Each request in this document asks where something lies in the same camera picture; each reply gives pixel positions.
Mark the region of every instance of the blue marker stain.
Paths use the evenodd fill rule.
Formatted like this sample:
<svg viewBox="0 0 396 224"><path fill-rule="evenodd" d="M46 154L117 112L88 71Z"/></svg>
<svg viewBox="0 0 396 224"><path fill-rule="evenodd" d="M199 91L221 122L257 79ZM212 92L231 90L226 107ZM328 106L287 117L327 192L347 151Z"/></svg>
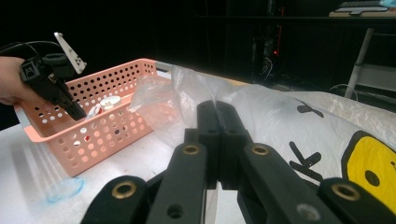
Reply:
<svg viewBox="0 0 396 224"><path fill-rule="evenodd" d="M47 202L57 203L71 198L79 194L83 186L84 180L78 177L64 179L50 188L47 194Z"/></svg>

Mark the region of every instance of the human hand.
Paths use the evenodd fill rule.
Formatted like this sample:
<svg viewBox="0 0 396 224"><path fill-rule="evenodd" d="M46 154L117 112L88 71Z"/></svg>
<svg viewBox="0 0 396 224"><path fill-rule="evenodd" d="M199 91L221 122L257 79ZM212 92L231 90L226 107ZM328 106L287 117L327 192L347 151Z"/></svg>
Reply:
<svg viewBox="0 0 396 224"><path fill-rule="evenodd" d="M22 63L21 58L0 57L0 103L14 105L25 102L28 105L50 110L53 108L52 104L37 95L21 80Z"/></svg>

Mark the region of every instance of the pink plastic basket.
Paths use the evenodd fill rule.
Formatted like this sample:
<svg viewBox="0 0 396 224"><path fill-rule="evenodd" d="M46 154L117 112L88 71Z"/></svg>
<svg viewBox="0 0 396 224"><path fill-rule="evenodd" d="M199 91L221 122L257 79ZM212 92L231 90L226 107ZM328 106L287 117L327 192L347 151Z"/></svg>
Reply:
<svg viewBox="0 0 396 224"><path fill-rule="evenodd" d="M139 59L67 82L71 94L85 112L111 95L121 104L92 119L74 121L60 107L47 112L38 107L16 105L20 123L36 143L44 142L70 176L131 145L152 129L127 107L139 76L156 76L156 62Z"/></svg>

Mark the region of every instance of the yellow cartoon face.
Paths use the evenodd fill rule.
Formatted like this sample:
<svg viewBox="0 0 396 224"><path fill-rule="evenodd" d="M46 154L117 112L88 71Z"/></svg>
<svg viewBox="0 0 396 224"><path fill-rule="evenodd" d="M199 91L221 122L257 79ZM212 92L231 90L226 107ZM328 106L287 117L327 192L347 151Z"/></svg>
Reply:
<svg viewBox="0 0 396 224"><path fill-rule="evenodd" d="M343 176L396 214L396 153L365 132L352 136L342 159Z"/></svg>

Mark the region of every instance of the cartoon eye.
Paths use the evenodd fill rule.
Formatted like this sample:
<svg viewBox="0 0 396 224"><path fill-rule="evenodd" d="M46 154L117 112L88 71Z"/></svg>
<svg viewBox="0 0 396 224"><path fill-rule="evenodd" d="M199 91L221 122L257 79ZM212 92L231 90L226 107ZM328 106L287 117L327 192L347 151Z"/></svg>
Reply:
<svg viewBox="0 0 396 224"><path fill-rule="evenodd" d="M379 178L373 171L366 170L364 176L371 185L373 185L374 187L379 186Z"/></svg>

